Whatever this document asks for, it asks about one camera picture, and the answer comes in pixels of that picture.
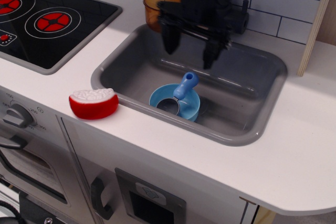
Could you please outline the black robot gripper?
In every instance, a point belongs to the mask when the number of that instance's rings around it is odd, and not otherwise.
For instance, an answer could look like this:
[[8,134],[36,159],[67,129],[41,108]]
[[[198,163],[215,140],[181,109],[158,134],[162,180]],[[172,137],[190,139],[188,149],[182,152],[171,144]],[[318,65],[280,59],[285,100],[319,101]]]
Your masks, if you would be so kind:
[[223,50],[230,29],[221,27],[216,19],[216,0],[161,1],[159,24],[165,51],[172,54],[180,45],[181,33],[192,32],[204,37],[203,69],[210,69]]

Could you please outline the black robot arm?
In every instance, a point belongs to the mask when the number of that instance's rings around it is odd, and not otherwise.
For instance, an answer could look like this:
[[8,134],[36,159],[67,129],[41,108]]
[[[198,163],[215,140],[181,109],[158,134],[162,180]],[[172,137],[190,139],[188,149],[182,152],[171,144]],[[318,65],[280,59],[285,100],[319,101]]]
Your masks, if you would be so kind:
[[230,0],[180,0],[161,1],[158,22],[164,47],[172,54],[180,44],[181,33],[206,41],[203,68],[211,68],[220,52],[229,44],[232,26],[225,17]]

